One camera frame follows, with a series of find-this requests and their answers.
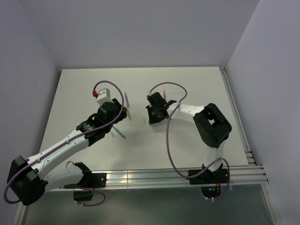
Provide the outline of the yellow pen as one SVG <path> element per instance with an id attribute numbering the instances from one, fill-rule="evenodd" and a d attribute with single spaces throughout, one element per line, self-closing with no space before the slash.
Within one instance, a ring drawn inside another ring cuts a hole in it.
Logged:
<path id="1" fill-rule="evenodd" d="M 127 110 L 127 116 L 128 116 L 129 121 L 132 121 L 132 117 L 131 117 L 129 108 L 127 106 L 126 106 L 126 110 Z"/>

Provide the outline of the purple pen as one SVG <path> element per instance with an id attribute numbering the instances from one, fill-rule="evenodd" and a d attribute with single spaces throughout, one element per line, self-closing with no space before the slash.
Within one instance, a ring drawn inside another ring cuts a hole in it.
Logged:
<path id="1" fill-rule="evenodd" d="M 126 108 L 130 108 L 130 104 L 129 104 L 129 100 L 128 100 L 128 95 L 126 92 L 124 92 L 124 97 L 125 97 L 125 101 L 126 101 Z"/>

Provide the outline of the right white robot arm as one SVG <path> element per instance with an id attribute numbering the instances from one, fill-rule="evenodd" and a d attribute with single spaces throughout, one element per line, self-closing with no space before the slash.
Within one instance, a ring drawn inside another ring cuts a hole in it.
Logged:
<path id="1" fill-rule="evenodd" d="M 166 101 L 160 93 L 155 92 L 147 96 L 149 105 L 146 106 L 149 124 L 157 124 L 163 120 L 166 123 L 166 149 L 169 161 L 174 171 L 181 177 L 190 180 L 203 174 L 205 181 L 212 183 L 219 177 L 219 171 L 228 162 L 223 158 L 223 149 L 232 126 L 214 103 L 206 106 L 185 105 L 180 101 Z M 201 140 L 206 145 L 207 153 L 204 168 L 195 175 L 184 175 L 175 166 L 169 144 L 169 128 L 171 119 L 178 119 L 195 124 Z"/>

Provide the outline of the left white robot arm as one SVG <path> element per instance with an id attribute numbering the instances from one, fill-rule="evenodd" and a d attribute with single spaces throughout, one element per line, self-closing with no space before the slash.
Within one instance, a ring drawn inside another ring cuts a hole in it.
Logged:
<path id="1" fill-rule="evenodd" d="M 127 110 L 117 99 L 103 103 L 97 113 L 76 127 L 66 138 L 42 153 L 24 159 L 16 157 L 9 170 L 4 200 L 8 200 L 8 189 L 18 197 L 16 202 L 28 206 L 40 199 L 46 191 L 67 186 L 68 188 L 90 188 L 94 182 L 91 170 L 82 162 L 53 172 L 53 169 L 73 154 L 90 147 L 104 138 L 114 124 L 127 117 Z"/>

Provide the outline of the blue pen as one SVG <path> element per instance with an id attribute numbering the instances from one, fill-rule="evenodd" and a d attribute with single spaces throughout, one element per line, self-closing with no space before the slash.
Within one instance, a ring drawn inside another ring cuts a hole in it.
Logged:
<path id="1" fill-rule="evenodd" d="M 113 126 L 113 129 L 124 139 L 126 139 L 126 136 L 120 131 L 118 130 L 115 126 Z"/>

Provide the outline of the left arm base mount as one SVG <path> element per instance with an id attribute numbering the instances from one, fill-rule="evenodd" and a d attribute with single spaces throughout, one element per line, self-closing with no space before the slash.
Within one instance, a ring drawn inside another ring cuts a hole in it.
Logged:
<path id="1" fill-rule="evenodd" d="M 103 204 L 106 200 L 106 195 L 99 190 L 99 188 L 105 188 L 106 178 L 107 174 L 104 172 L 85 174 L 79 183 L 64 185 L 63 188 L 73 189 L 73 199 L 76 204 L 82 207 L 95 207 Z M 86 203 L 97 195 L 102 197 L 100 202 Z"/>

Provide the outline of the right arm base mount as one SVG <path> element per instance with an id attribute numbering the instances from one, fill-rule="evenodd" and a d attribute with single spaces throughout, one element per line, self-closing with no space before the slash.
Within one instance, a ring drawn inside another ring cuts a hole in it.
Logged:
<path id="1" fill-rule="evenodd" d="M 230 189 L 231 173 L 230 169 L 223 166 L 223 163 L 214 172 L 209 169 L 204 170 L 205 167 L 202 165 L 201 169 L 188 170 L 188 176 L 195 176 L 201 173 L 199 176 L 194 178 L 187 178 L 190 185 L 200 185 L 201 192 L 206 201 L 211 200 L 212 202 L 220 199 L 222 194 Z"/>

